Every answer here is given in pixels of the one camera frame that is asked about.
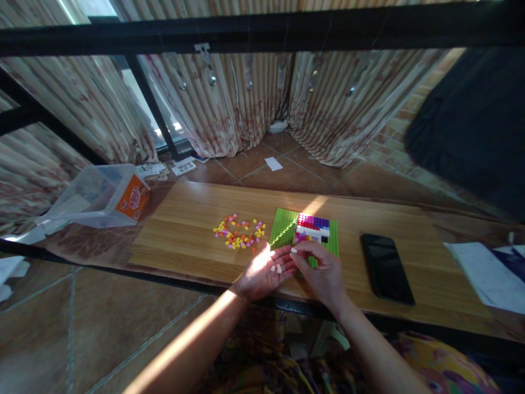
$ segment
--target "left hand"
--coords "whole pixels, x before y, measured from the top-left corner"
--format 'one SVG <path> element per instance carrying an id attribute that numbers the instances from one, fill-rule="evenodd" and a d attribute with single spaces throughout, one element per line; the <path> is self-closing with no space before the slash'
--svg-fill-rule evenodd
<path id="1" fill-rule="evenodd" d="M 270 251 L 267 242 L 232 285 L 232 291 L 249 303 L 268 296 L 295 274 L 295 263 L 290 257 L 290 250 L 291 245 L 286 245 Z M 281 266 L 282 274 L 277 273 L 277 267 L 275 271 L 271 271 L 271 267 L 277 264 Z"/>

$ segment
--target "patterned clothing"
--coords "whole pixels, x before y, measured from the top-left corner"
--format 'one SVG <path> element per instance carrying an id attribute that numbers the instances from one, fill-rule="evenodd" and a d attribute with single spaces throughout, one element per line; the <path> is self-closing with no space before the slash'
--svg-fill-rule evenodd
<path id="1" fill-rule="evenodd" d="M 352 351 L 296 361 L 283 352 L 286 312 L 251 308 L 226 341 L 198 393 L 369 393 Z M 454 348 L 414 333 L 395 344 L 434 393 L 499 393 L 476 363 Z"/>

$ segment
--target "wooden board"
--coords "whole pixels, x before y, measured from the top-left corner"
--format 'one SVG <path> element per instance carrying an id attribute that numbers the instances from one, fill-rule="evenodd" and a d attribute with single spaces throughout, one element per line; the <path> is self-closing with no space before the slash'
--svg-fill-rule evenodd
<path id="1" fill-rule="evenodd" d="M 257 218 L 266 223 L 263 239 L 267 241 L 277 207 L 338 222 L 343 279 L 348 294 L 363 310 L 500 336 L 488 309 L 418 207 L 178 182 L 132 245 L 130 262 L 233 282 L 253 254 L 248 249 L 228 249 L 224 238 L 216 238 L 212 229 L 224 216 L 237 213 L 240 220 Z M 359 242 L 361 233 L 395 241 L 416 306 L 396 304 L 373 294 Z M 306 282 L 297 278 L 282 284 L 278 294 L 316 299 Z"/>

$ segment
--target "smartphone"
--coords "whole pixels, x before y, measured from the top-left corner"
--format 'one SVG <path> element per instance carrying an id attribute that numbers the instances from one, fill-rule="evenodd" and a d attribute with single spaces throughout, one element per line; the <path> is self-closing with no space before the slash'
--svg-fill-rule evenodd
<path id="1" fill-rule="evenodd" d="M 416 305 L 394 241 L 384 236 L 363 234 L 361 244 L 374 294 L 405 305 Z"/>

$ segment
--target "forearm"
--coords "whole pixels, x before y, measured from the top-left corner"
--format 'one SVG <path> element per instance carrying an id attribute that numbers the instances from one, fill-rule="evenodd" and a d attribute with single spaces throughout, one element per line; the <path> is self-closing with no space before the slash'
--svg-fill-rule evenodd
<path id="1" fill-rule="evenodd" d="M 153 359 L 124 394 L 192 391 L 248 306 L 247 301 L 228 289 Z"/>
<path id="2" fill-rule="evenodd" d="M 374 389 L 379 393 L 430 393 L 383 335 L 359 308 L 345 296 L 334 316 L 343 328 L 352 349 Z"/>

